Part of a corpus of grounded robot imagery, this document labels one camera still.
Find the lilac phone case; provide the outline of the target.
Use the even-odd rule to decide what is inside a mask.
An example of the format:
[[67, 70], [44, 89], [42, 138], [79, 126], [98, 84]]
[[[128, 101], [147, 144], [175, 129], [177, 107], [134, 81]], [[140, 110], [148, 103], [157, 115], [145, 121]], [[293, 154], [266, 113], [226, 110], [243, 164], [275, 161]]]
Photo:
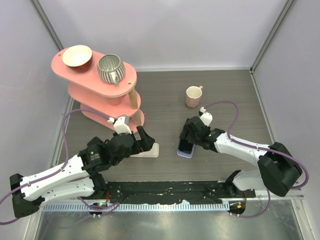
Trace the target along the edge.
[[190, 159], [193, 156], [194, 149], [193, 149], [193, 152], [191, 154], [186, 154], [184, 152], [178, 151], [178, 148], [177, 148], [177, 155], [180, 156], [180, 157], [184, 157], [184, 158]]

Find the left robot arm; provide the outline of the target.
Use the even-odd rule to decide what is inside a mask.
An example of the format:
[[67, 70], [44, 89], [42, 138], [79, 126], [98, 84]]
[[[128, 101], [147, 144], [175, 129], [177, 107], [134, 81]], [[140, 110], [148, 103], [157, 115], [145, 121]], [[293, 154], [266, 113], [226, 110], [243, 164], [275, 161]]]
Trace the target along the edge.
[[152, 149], [155, 139], [142, 126], [137, 130], [139, 140], [133, 133], [114, 133], [105, 141], [94, 137], [85, 149], [65, 163], [30, 176], [12, 175], [9, 181], [14, 216], [32, 215], [50, 202], [67, 198], [102, 199], [107, 184], [101, 172], [131, 155]]

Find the dark blue phone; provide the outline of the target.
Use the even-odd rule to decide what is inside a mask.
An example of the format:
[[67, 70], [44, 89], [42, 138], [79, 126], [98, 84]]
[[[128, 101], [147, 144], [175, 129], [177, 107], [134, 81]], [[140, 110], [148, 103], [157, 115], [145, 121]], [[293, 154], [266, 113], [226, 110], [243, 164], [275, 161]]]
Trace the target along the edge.
[[194, 151], [194, 144], [185, 139], [180, 139], [178, 144], [178, 151], [190, 155]]

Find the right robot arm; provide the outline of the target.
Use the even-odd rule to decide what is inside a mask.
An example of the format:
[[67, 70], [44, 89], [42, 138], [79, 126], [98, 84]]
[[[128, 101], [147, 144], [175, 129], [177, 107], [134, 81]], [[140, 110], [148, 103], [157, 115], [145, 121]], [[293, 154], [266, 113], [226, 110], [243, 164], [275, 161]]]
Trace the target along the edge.
[[255, 144], [233, 137], [224, 130], [211, 129], [199, 116], [185, 121], [179, 137], [205, 150], [244, 160], [257, 168], [251, 171], [236, 170], [227, 178], [225, 190], [233, 198], [243, 191], [255, 189], [266, 189], [284, 197], [302, 175], [302, 168], [293, 161], [283, 144]]

